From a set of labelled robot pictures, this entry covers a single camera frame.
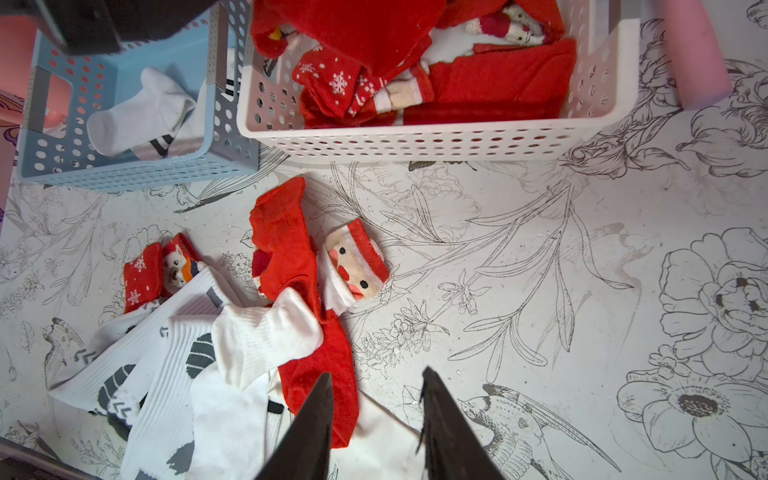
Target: floral patterned floor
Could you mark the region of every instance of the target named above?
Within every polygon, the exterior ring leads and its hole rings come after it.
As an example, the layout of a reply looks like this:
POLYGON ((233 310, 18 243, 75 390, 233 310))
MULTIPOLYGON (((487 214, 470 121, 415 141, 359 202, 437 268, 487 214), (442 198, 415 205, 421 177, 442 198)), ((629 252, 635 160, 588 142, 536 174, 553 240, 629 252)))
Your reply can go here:
POLYGON ((123 442, 46 382, 122 311, 121 266, 158 238, 187 231, 255 303, 248 212, 303 174, 313 235, 361 217, 384 250, 392 279, 344 323, 361 388, 411 426, 431 366, 508 478, 768 478, 768 0, 707 7, 734 93, 682 111, 647 9, 637 107, 557 162, 264 151, 257 175, 200 184, 12 185, 0 433, 116 478, 123 442))

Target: light blue plastic basket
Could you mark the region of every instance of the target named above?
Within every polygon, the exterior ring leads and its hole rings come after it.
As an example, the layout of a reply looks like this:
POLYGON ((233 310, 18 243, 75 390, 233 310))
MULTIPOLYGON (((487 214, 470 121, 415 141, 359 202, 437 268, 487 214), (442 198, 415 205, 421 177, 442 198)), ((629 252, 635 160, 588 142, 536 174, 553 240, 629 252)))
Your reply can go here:
POLYGON ((235 123, 250 15, 244 0, 217 3, 166 40, 137 41, 124 44, 118 54, 91 57, 67 57, 38 32, 18 140, 18 179, 119 191, 257 172, 259 144, 241 136, 235 123), (224 96, 228 43, 236 52, 232 100, 224 96), (136 95, 146 67, 173 78, 192 98, 205 80, 206 104, 197 106, 206 112, 203 145, 195 153, 158 161, 140 161, 130 151, 104 157, 88 140, 88 116, 136 95), (42 133, 51 73, 72 91, 63 138, 42 133))

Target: pink tube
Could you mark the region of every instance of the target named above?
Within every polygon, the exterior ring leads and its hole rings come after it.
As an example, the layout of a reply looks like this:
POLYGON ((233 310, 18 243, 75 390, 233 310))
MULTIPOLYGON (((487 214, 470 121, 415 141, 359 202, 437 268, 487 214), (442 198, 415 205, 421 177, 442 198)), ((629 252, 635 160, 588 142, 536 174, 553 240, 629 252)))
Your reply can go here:
POLYGON ((685 110, 709 107, 733 91, 720 44, 700 0, 665 0, 667 51, 685 110))

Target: white snowflake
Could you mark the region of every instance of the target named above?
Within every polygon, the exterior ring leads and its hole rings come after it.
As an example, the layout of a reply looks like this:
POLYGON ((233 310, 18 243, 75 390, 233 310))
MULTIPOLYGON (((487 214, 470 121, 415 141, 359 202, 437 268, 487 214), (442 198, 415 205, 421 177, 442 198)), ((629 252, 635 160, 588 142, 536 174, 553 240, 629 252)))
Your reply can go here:
POLYGON ((139 273, 141 273, 141 271, 142 271, 142 270, 144 270, 145 268, 147 268, 147 264, 146 264, 146 263, 144 263, 144 255, 141 255, 140 257, 138 257, 138 258, 136 259, 136 261, 134 262, 134 268, 135 268, 136 270, 138 270, 138 271, 139 271, 139 273))
POLYGON ((134 290, 131 292, 131 295, 128 296, 128 303, 131 305, 136 305, 139 303, 139 300, 141 300, 141 295, 139 295, 138 290, 134 290))
POLYGON ((333 81, 329 82, 328 85, 333 87, 333 93, 337 95, 344 95, 346 93, 344 89, 347 86, 346 79, 344 78, 344 72, 341 71, 338 74, 333 74, 333 81))

